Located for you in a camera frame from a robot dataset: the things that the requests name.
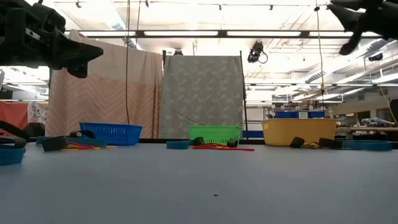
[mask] ceiling light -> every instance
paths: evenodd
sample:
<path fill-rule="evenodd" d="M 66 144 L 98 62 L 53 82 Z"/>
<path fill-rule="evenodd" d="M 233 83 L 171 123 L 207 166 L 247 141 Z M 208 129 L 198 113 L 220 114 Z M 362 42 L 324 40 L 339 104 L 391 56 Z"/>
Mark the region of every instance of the ceiling light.
<path fill-rule="evenodd" d="M 383 87 L 396 87 L 398 84 L 377 84 L 378 86 L 383 86 Z"/>
<path fill-rule="evenodd" d="M 315 96 L 317 93 L 312 93 L 312 94 L 302 94 L 302 95 L 299 95 L 299 96 L 296 96 L 293 100 L 302 100 L 302 99 L 305 99 L 305 98 L 309 98 L 309 97 L 312 97 L 312 96 Z"/>
<path fill-rule="evenodd" d="M 356 92 L 358 92 L 358 91 L 361 91 L 361 90 L 363 90 L 363 89 L 364 89 L 364 88 L 358 88 L 358 89 L 355 89 L 355 90 L 350 90 L 350 91 L 348 91 L 348 92 L 343 93 L 343 95 L 350 95 L 350 94 L 356 93 Z"/>
<path fill-rule="evenodd" d="M 148 36 L 217 36 L 218 31 L 145 31 Z"/>
<path fill-rule="evenodd" d="M 3 85 L 49 85 L 48 83 L 30 83 L 30 82 L 13 82 L 13 83 L 3 83 Z"/>
<path fill-rule="evenodd" d="M 360 86 L 360 87 L 367 87 L 367 86 L 373 86 L 373 84 L 337 84 L 337 86 Z"/>
<path fill-rule="evenodd" d="M 340 96 L 340 94 L 326 94 L 326 95 L 323 95 L 323 97 L 322 96 L 318 96 L 318 97 L 316 97 L 315 99 L 316 100 L 327 100 L 327 99 L 331 99 L 331 98 L 334 98 L 334 97 L 337 97 L 337 96 Z"/>
<path fill-rule="evenodd" d="M 352 32 L 330 32 L 330 31 L 320 31 L 319 36 L 321 37 L 351 37 L 353 35 Z M 379 37 L 379 34 L 375 34 L 373 32 L 364 32 L 362 33 L 363 37 Z M 318 32 L 310 32 L 310 37 L 318 37 Z"/>
<path fill-rule="evenodd" d="M 298 37 L 299 31 L 228 31 L 228 36 L 253 36 L 253 37 Z"/>
<path fill-rule="evenodd" d="M 125 30 L 114 30 L 114 31 L 79 31 L 81 35 L 85 37 L 104 37 L 107 38 L 111 37 L 120 37 L 124 38 L 126 35 L 128 36 L 135 36 L 136 32 L 129 31 L 128 33 Z"/>
<path fill-rule="evenodd" d="M 372 83 L 383 83 L 383 82 L 388 82 L 391 80 L 395 80 L 398 78 L 398 73 L 392 74 L 392 75 L 384 75 L 376 80 L 373 80 Z"/>
<path fill-rule="evenodd" d="M 344 103 L 342 101 L 323 101 L 322 103 Z"/>

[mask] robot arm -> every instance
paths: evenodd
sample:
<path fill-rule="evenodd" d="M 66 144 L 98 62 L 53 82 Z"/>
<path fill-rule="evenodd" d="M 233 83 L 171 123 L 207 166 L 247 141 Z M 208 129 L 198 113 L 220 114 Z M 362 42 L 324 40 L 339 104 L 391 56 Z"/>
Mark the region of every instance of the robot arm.
<path fill-rule="evenodd" d="M 330 11 L 343 25 L 345 32 L 351 31 L 348 43 L 342 46 L 341 55 L 350 54 L 361 40 L 363 32 L 371 31 L 383 39 L 398 39 L 398 0 L 331 0 Z M 363 8 L 365 12 L 355 12 Z"/>
<path fill-rule="evenodd" d="M 48 66 L 66 68 L 77 78 L 86 78 L 88 62 L 103 55 L 103 49 L 70 40 L 65 19 L 54 9 L 23 0 L 0 2 L 0 66 Z"/>

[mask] workbench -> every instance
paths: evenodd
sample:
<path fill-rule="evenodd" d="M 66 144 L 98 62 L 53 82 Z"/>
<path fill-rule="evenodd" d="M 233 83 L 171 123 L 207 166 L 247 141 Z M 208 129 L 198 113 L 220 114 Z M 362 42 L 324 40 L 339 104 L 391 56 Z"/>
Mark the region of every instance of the workbench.
<path fill-rule="evenodd" d="M 398 128 L 379 128 L 379 127 L 341 127 L 336 128 L 336 133 L 346 133 L 346 139 L 352 139 L 356 131 L 377 131 L 387 134 L 389 141 L 398 141 Z"/>
<path fill-rule="evenodd" d="M 139 144 L 0 167 L 4 224 L 398 223 L 398 152 Z"/>

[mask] gray patterned curtain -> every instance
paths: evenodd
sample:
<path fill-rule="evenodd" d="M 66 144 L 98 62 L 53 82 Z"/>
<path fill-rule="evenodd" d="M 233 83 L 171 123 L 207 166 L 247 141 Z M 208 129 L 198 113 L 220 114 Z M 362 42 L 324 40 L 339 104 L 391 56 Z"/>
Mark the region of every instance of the gray patterned curtain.
<path fill-rule="evenodd" d="M 242 110 L 239 56 L 166 57 L 160 103 L 161 138 L 189 138 L 189 126 L 242 126 Z"/>

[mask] blue basket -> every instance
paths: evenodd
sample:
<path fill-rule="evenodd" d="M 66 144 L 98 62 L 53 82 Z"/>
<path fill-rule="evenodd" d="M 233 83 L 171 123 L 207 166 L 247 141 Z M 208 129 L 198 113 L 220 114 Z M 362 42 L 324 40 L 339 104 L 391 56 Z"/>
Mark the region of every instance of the blue basket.
<path fill-rule="evenodd" d="M 130 124 L 80 123 L 81 130 L 89 130 L 108 145 L 133 146 L 138 143 L 142 126 Z"/>

